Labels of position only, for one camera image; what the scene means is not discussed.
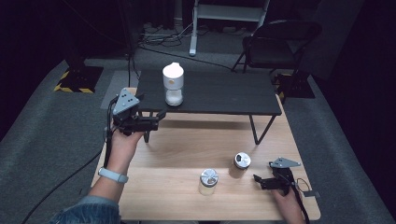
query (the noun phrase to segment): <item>wooden table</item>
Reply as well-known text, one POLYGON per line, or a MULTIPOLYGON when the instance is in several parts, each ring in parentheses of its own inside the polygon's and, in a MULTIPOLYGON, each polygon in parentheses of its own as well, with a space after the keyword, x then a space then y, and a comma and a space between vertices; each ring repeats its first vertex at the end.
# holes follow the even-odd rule
MULTIPOLYGON (((129 168, 129 182, 120 199, 123 220, 279 220, 276 203, 269 190, 262 190, 253 175, 271 178, 269 161, 284 157, 302 163, 292 167, 294 178, 309 185, 304 162, 294 142, 282 108, 265 141, 251 139, 247 116, 169 113, 150 141, 140 140, 129 168), (228 172, 233 157, 246 152, 252 162, 240 178, 228 172), (206 168, 219 174, 213 195, 198 191, 199 177, 206 168)), ((267 116, 256 116, 257 129, 264 128, 267 116)), ((97 171, 103 166, 105 153, 97 171)), ((92 184, 99 178, 97 171, 92 184)), ((314 197, 303 198, 311 220, 320 218, 314 197)))

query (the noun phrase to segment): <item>smartwatch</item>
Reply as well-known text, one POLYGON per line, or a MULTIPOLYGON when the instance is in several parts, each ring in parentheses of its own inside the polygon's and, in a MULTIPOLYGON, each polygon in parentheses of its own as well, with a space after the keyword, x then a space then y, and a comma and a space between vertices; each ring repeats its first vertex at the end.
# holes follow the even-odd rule
POLYGON ((128 176, 109 171, 105 167, 100 168, 98 174, 99 176, 104 176, 118 183, 125 184, 126 182, 128 182, 128 176))

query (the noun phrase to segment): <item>gray carpet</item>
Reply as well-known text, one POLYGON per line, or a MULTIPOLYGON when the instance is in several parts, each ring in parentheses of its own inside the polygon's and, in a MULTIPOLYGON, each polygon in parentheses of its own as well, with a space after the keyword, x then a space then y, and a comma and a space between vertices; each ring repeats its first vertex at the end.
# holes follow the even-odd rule
MULTIPOLYGON (((242 35, 200 36, 193 59, 231 67, 241 50, 241 39, 242 35)), ((177 47, 148 48, 189 57, 189 44, 184 38, 177 47)), ((179 62, 186 71, 226 71, 221 66, 144 49, 137 50, 134 60, 139 71, 162 69, 171 62, 179 62)), ((105 68, 96 93, 53 91, 67 68, 65 62, 60 63, 48 73, 0 143, 0 223, 21 223, 49 190, 102 149, 104 105, 120 91, 122 83, 115 76, 127 77, 128 63, 90 59, 86 64, 105 68)), ((249 72, 267 75, 261 69, 249 72)), ((313 78, 309 83, 316 99, 288 98, 284 107, 312 188, 321 195, 321 219, 312 223, 394 223, 313 78)), ((97 162, 55 190, 27 223, 45 223, 87 194, 97 162)))

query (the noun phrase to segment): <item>denim sleeve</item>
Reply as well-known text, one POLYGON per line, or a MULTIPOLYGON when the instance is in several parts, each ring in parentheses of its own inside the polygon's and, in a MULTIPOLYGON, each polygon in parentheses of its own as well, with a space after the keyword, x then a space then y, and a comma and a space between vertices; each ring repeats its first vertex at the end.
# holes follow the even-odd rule
POLYGON ((85 196, 76 205, 60 211, 49 222, 56 223, 120 224, 120 209, 109 199, 85 196))

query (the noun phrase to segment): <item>white container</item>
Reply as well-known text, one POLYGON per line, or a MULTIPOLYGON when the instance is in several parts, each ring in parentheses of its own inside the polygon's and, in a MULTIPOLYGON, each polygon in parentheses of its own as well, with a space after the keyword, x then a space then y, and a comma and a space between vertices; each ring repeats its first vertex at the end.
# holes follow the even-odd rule
POLYGON ((169 105, 183 103, 184 70, 179 63, 171 63, 163 69, 165 102, 169 105))
POLYGON ((200 176, 199 192, 205 196, 213 194, 218 181, 219 175, 214 169, 205 169, 200 176))

